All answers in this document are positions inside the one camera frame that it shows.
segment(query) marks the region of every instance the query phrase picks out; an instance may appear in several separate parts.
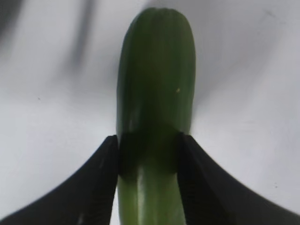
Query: cucumber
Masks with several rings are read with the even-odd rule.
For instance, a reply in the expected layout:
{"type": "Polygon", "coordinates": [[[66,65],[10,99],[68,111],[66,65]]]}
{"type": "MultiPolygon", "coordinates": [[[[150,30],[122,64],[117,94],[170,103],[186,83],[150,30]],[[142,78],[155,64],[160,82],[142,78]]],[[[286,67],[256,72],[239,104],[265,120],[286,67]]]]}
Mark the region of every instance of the cucumber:
{"type": "Polygon", "coordinates": [[[186,17],[148,8],[123,42],[117,86],[122,225],[184,225],[178,188],[178,132],[190,131],[195,44],[186,17]]]}

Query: white surface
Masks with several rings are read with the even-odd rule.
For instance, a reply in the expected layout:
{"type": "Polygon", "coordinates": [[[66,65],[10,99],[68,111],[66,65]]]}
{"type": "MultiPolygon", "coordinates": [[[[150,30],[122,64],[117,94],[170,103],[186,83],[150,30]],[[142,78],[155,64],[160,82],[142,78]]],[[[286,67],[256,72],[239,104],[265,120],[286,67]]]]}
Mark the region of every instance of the white surface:
{"type": "MultiPolygon", "coordinates": [[[[82,68],[72,70],[83,1],[27,0],[0,49],[0,218],[60,184],[115,133],[122,40],[145,3],[96,1],[82,68]]],[[[194,32],[192,135],[248,187],[300,213],[300,1],[163,4],[194,32]]]]}

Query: white background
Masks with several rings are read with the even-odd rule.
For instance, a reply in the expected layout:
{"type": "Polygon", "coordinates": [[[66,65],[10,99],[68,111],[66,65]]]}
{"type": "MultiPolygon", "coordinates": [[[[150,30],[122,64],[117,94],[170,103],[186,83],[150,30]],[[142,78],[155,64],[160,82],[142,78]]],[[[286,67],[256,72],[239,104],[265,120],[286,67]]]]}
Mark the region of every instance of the white background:
{"type": "MultiPolygon", "coordinates": [[[[86,1],[26,0],[1,43],[0,218],[59,185],[115,134],[122,40],[148,2],[95,0],[74,67],[86,1]]],[[[300,1],[154,4],[178,9],[193,29],[194,138],[234,177],[300,214],[300,1]]]]}

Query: green cucumber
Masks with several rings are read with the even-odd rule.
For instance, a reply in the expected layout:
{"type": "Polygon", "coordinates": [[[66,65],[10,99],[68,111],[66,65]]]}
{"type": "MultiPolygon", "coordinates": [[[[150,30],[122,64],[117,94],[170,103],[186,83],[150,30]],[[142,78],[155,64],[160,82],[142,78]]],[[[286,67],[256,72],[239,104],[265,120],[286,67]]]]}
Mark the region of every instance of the green cucumber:
{"type": "Polygon", "coordinates": [[[186,17],[148,8],[123,42],[117,87],[122,225],[184,225],[173,140],[190,131],[195,44],[186,17]]]}

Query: cucumber skin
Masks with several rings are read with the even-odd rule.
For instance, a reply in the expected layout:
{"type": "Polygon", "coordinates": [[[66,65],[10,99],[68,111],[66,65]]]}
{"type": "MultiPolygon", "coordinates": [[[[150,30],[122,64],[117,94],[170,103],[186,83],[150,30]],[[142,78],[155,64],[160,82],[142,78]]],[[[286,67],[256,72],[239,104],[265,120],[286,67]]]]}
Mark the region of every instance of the cucumber skin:
{"type": "Polygon", "coordinates": [[[190,131],[195,44],[184,15],[148,8],[123,42],[117,86],[122,225],[184,225],[174,138],[190,131]]]}

